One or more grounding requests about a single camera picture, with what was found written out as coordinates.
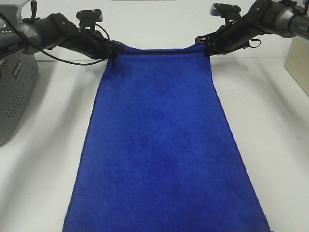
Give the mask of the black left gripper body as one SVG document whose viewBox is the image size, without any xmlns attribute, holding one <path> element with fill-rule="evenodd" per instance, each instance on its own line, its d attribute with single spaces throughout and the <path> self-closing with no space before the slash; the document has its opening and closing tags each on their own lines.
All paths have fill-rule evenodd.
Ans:
<svg viewBox="0 0 309 232">
<path fill-rule="evenodd" d="M 125 50 L 123 44 L 110 41 L 97 30 L 76 27 L 61 13 L 40 19 L 40 38 L 41 50 L 59 46 L 95 60 L 115 58 Z"/>
</svg>

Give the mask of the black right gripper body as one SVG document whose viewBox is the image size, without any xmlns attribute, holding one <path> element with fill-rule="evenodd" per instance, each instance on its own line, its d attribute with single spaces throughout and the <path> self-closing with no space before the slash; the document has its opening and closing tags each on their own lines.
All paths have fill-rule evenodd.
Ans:
<svg viewBox="0 0 309 232">
<path fill-rule="evenodd" d="M 205 56 L 226 55 L 250 46 L 249 40 L 259 35 L 274 34 L 279 2 L 257 0 L 240 19 L 222 25 L 213 33 L 197 36 L 196 45 L 204 45 Z"/>
</svg>

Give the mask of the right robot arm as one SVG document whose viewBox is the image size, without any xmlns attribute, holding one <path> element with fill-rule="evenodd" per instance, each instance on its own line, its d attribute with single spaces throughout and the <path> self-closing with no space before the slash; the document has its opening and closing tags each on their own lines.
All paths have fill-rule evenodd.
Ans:
<svg viewBox="0 0 309 232">
<path fill-rule="evenodd" d="M 309 38 L 309 2 L 298 6 L 296 1 L 256 0 L 247 14 L 240 15 L 241 8 L 233 4 L 214 3 L 210 14 L 225 20 L 215 32 L 197 36 L 196 45 L 205 46 L 206 56 L 226 55 L 251 47 L 257 36 L 276 34 L 283 38 L 300 36 Z"/>
</svg>

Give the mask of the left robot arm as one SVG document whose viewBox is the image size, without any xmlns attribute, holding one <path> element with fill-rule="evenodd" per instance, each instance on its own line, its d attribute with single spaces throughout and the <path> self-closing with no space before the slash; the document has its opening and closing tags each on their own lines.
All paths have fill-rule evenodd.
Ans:
<svg viewBox="0 0 309 232">
<path fill-rule="evenodd" d="M 83 54 L 99 63 L 124 52 L 125 45 L 110 40 L 107 32 L 96 28 L 103 20 L 102 11 L 81 10 L 76 14 L 79 24 L 70 22 L 63 14 L 46 18 L 36 16 L 35 0 L 2 0 L 0 2 L 0 59 L 22 52 L 33 55 L 46 53 L 55 47 Z"/>
</svg>

